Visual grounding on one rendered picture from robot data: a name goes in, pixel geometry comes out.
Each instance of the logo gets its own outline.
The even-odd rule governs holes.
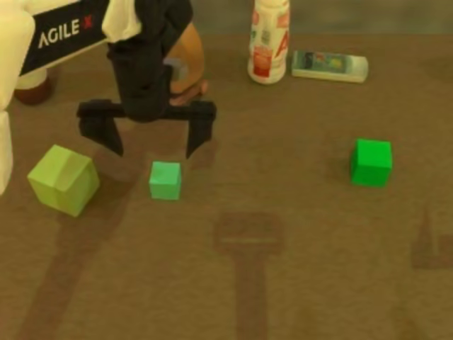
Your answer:
[[[69,23],[63,23],[46,32],[41,32],[38,49],[69,39],[80,33],[81,28],[88,30],[93,27],[93,16],[90,14],[81,19],[74,19]]]

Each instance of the bottle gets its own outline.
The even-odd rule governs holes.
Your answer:
[[[260,84],[277,83],[286,73],[289,0],[255,0],[248,74]]]
[[[368,76],[368,60],[357,55],[295,51],[291,74],[294,77],[363,83]]]

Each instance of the table surface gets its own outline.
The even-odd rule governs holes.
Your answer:
[[[367,56],[362,85],[260,86],[248,37],[203,40],[219,117],[184,162],[178,202],[152,201],[147,178],[154,160],[183,161],[185,123],[119,122],[122,159],[78,134],[79,101],[117,98],[104,47],[52,70],[47,103],[11,105],[0,339],[451,339],[453,37],[292,37],[292,49]],[[386,188],[350,185],[357,137],[392,142]],[[39,204],[26,179],[53,144],[101,175],[76,219]]]

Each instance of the teal green cube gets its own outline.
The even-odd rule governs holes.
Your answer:
[[[99,188],[91,158],[54,145],[27,176],[38,200],[73,217],[81,214]]]
[[[149,176],[151,197],[156,200],[178,200],[181,191],[181,165],[154,161]]]
[[[359,186],[384,187],[392,165],[390,142],[358,139],[351,157],[351,181]]]

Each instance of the lime green box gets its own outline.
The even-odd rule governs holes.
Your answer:
[[[151,197],[157,200],[178,200],[181,190],[181,165],[154,161],[149,175]]]
[[[73,217],[81,214],[98,190],[91,158],[54,145],[27,176],[38,200]]]
[[[393,166],[391,143],[358,139],[351,157],[351,180],[359,186],[384,187]]]

